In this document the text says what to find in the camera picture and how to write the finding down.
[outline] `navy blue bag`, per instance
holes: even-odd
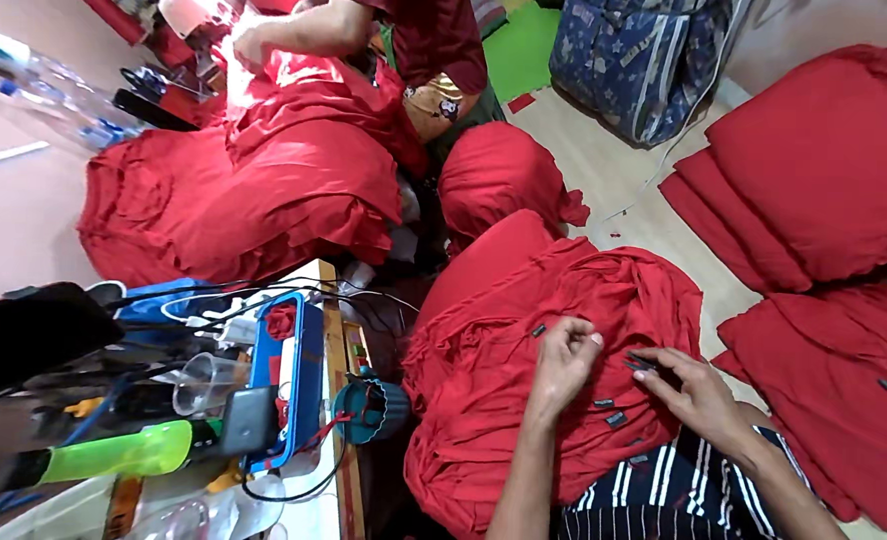
[[[672,139],[714,82],[730,0],[566,0],[554,83],[625,139]]]

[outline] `beige tile floor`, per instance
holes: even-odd
[[[571,228],[570,236],[587,236],[600,249],[645,248],[676,264],[703,291],[703,356],[712,359],[723,352],[724,345],[715,330],[717,325],[747,311],[761,296],[744,286],[684,223],[657,190],[657,184],[677,160],[708,145],[704,129],[728,108],[712,105],[670,153],[656,179],[641,192],[643,183],[654,174],[666,152],[666,145],[649,151],[635,150],[574,109],[553,89],[546,88],[534,95],[533,104],[517,114],[508,110],[507,117],[553,153],[569,189],[583,191],[583,202],[591,209],[590,219],[586,227]],[[626,215],[604,220],[633,202]],[[727,382],[738,399],[766,408],[749,386],[732,378]],[[843,528],[853,539],[887,538],[886,533],[866,519],[845,523]]]

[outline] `red t-shirt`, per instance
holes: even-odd
[[[487,61],[471,0],[356,0],[394,25],[397,70],[411,87],[446,73],[466,94],[487,87]]]

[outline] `blue bottle cap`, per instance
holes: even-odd
[[[16,82],[10,79],[4,79],[0,81],[0,93],[5,96],[12,96],[14,92],[17,92],[20,86]]]

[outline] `scissors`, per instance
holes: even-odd
[[[673,387],[677,392],[680,391],[681,387],[684,385],[684,382],[681,380],[674,370],[664,367],[661,364],[654,363],[643,356],[636,354],[635,352],[627,352],[627,357],[630,360],[624,360],[624,365],[629,367],[629,369],[633,371],[650,371],[653,370],[656,374],[660,375],[660,378],[667,382],[667,385]]]

